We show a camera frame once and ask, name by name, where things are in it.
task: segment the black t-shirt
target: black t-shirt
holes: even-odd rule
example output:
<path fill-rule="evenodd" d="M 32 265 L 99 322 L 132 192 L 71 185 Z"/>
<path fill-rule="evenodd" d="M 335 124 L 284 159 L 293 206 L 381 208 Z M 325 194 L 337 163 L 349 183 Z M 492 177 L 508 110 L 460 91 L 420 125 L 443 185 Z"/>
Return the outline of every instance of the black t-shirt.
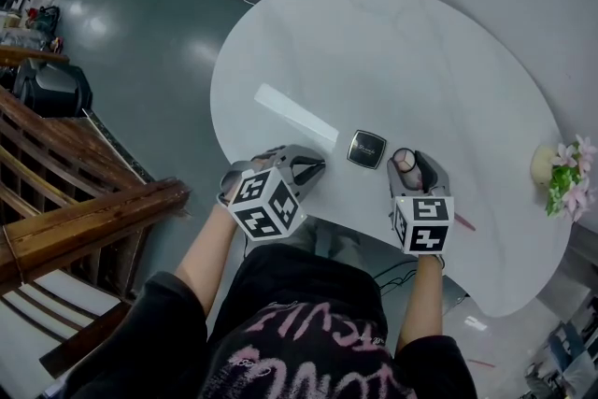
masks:
<path fill-rule="evenodd" d="M 375 281 L 285 245 L 254 249 L 206 341 L 192 291 L 159 273 L 63 398 L 475 398 L 455 341 L 425 337 L 395 358 Z"/>

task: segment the kidney-shaped table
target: kidney-shaped table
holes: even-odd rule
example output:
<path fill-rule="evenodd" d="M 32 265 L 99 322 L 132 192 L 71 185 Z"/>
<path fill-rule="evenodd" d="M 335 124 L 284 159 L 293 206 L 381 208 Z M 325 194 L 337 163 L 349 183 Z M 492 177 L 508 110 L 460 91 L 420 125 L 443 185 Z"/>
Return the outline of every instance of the kidney-shaped table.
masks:
<path fill-rule="evenodd" d="M 450 176 L 447 274 L 489 316 L 525 306 L 554 273 L 571 223 L 547 218 L 532 183 L 539 144 L 561 139 L 511 53 L 437 0 L 262 0 L 228 35 L 211 115 L 229 161 L 296 143 L 327 168 L 309 215 L 398 247 L 386 161 L 422 150 Z M 377 169 L 347 160 L 357 130 L 387 140 Z"/>

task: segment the flower pot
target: flower pot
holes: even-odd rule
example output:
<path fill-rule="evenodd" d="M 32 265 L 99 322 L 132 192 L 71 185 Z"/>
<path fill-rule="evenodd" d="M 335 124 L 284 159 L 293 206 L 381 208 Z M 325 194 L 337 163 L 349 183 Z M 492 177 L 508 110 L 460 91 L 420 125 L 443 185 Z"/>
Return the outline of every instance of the flower pot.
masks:
<path fill-rule="evenodd" d="M 530 173 L 534 183 L 538 186 L 548 187 L 552 179 L 552 159 L 557 156 L 557 151 L 546 145 L 540 145 L 535 149 L 532 157 Z"/>

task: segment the small square object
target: small square object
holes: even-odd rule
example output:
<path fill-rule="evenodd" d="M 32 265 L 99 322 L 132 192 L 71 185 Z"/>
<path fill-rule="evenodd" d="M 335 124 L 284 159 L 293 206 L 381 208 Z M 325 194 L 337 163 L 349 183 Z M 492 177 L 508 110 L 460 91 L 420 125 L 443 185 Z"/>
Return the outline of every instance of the small square object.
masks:
<path fill-rule="evenodd" d="M 394 231 L 405 253 L 442 254 L 455 218 L 452 196 L 396 196 Z"/>
<path fill-rule="evenodd" d="M 276 167 L 243 172 L 228 210 L 254 241 L 286 238 L 307 218 Z"/>
<path fill-rule="evenodd" d="M 358 130 L 351 140 L 347 160 L 365 168 L 376 169 L 385 148 L 386 140 L 384 138 Z"/>

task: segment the small round object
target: small round object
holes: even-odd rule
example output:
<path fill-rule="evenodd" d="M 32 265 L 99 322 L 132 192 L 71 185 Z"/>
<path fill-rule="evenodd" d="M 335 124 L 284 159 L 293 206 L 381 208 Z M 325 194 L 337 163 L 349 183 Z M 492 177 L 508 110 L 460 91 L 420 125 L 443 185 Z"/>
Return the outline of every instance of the small round object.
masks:
<path fill-rule="evenodd" d="M 398 149 L 392 159 L 401 173 L 407 173 L 415 168 L 415 153 L 410 149 Z"/>

